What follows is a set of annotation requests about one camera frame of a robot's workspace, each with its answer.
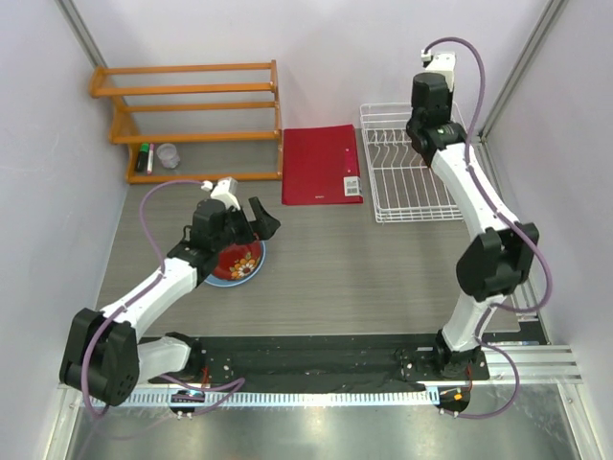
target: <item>gray tabletop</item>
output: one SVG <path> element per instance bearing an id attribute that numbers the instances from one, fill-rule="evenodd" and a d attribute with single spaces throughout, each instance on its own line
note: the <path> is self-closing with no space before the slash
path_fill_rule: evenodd
<path id="1" fill-rule="evenodd" d="M 249 163 L 274 171 L 274 144 L 180 145 L 185 171 Z M 243 182 L 239 199 L 258 196 L 282 222 L 267 243 L 261 271 L 239 287 L 203 285 L 180 299 L 148 330 L 188 335 L 433 333 L 449 318 L 460 289 L 455 263 L 468 245 L 461 221 L 375 223 L 363 153 L 364 204 L 283 206 L 281 182 Z M 99 307 L 114 302 L 157 266 L 138 220 L 150 186 L 131 186 L 102 283 Z M 148 225 L 164 251 L 179 242 L 196 203 L 196 186 L 161 190 L 147 207 Z M 518 331 L 498 311 L 490 331 Z"/>

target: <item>barcode sticker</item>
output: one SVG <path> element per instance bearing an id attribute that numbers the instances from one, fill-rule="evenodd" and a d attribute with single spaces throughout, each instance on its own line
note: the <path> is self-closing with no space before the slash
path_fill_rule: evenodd
<path id="1" fill-rule="evenodd" d="M 362 182 L 357 175 L 345 177 L 345 196 L 362 196 Z"/>

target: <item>robotic arm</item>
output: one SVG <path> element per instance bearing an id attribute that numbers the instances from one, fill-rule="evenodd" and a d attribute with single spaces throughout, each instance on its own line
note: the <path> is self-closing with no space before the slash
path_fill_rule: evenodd
<path id="1" fill-rule="evenodd" d="M 60 381 L 81 390 L 85 350 L 94 332 L 130 300 L 129 308 L 113 319 L 96 344 L 87 370 L 91 396 L 119 405 L 137 383 L 166 373 L 179 373 L 180 378 L 198 374 L 204 367 L 204 356 L 197 340 L 168 333 L 153 342 L 138 343 L 153 321 L 213 272 L 221 251 L 231 244 L 269 240 L 280 227 L 256 197 L 249 199 L 256 219 L 248 221 L 236 198 L 237 185 L 235 179 L 222 179 L 210 198 L 198 203 L 192 225 L 184 228 L 182 240 L 168 253 L 164 269 L 158 268 L 126 296 L 100 311 L 83 309 L 77 313 L 68 335 Z M 161 281 L 150 288 L 162 274 Z"/>
<path id="2" fill-rule="evenodd" d="M 460 298 L 451 319 L 439 331 L 434 348 L 436 374 L 454 379 L 463 376 L 480 353 L 476 337 L 481 337 L 490 318 L 482 320 L 486 310 L 528 279 L 533 260 L 532 250 L 498 218 L 491 204 L 534 243 L 538 230 L 533 223 L 519 223 L 505 206 L 477 162 L 472 146 L 465 156 L 470 140 L 462 125 L 451 120 L 455 55 L 423 53 L 422 60 L 425 71 L 413 78 L 413 112 L 406 132 L 413 149 L 453 196 L 471 239 L 456 265 Z M 480 321 L 481 330 L 477 331 Z"/>

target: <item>orange wooden frame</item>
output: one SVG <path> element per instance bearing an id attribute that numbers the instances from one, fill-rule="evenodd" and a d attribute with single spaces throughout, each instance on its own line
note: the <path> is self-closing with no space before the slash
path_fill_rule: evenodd
<path id="1" fill-rule="evenodd" d="M 219 72 L 240 70 L 270 70 L 270 81 L 258 83 L 223 84 L 184 84 L 162 86 L 117 87 L 113 75 L 163 74 L 179 72 Z M 195 93 L 241 93 L 271 92 L 273 101 L 261 103 L 174 103 L 158 105 L 126 105 L 123 96 L 144 96 L 160 94 Z M 281 104 L 277 78 L 277 62 L 258 62 L 247 64 L 177 65 L 163 67 L 98 67 L 89 81 L 89 94 L 93 98 L 107 97 L 114 105 L 114 116 L 108 133 L 113 144 L 127 144 L 130 158 L 125 172 L 125 180 L 130 184 L 159 183 L 173 179 L 218 180 L 231 175 L 237 180 L 279 180 L 283 171 L 283 130 L 281 126 Z M 272 108 L 275 110 L 275 125 L 270 131 L 235 131 L 181 134 L 141 134 L 132 114 L 138 112 L 167 112 L 190 110 L 245 110 Z M 134 171 L 139 148 L 143 143 L 181 143 L 181 142 L 225 142 L 225 141 L 263 141 L 276 140 L 278 148 L 277 170 L 275 172 L 246 172 L 240 174 L 184 174 L 184 175 L 140 175 Z"/>

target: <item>white wire rack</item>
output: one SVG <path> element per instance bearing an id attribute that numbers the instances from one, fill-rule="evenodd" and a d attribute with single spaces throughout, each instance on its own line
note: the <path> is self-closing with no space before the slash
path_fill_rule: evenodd
<path id="1" fill-rule="evenodd" d="M 441 180 L 411 148 L 405 132 L 408 103 L 365 103 L 360 124 L 377 222 L 457 220 L 462 218 Z M 454 104 L 453 118 L 462 122 Z"/>

